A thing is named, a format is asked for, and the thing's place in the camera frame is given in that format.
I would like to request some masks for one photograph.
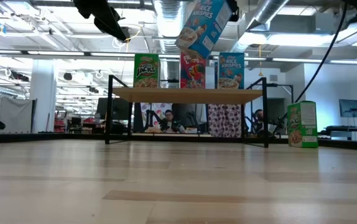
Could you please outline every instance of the table top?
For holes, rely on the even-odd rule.
[[[113,93],[132,103],[214,103],[242,105],[262,96],[262,90],[206,90],[168,88],[114,88]]]

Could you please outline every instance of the cereal box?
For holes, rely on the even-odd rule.
[[[206,60],[181,54],[180,88],[205,88]]]
[[[288,106],[289,146],[318,147],[315,102],[302,101]]]
[[[198,0],[176,45],[192,57],[206,59],[232,14],[226,0]]]
[[[159,87],[160,61],[157,54],[136,54],[134,56],[133,87]]]
[[[244,88],[244,57],[243,53],[220,53],[218,88]]]

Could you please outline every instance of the falling cereal box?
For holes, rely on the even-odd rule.
[[[176,45],[192,57],[207,59],[232,14],[226,0],[198,0]]]

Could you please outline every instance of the cereal bowl image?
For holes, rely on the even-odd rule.
[[[230,78],[219,78],[218,80],[219,87],[222,89],[235,89],[239,88],[239,83]]]
[[[189,27],[184,27],[177,39],[177,42],[180,46],[189,47],[197,40],[197,38],[198,35],[195,30]]]

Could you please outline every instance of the light wood floor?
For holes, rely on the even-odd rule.
[[[0,144],[0,223],[357,224],[357,151]]]

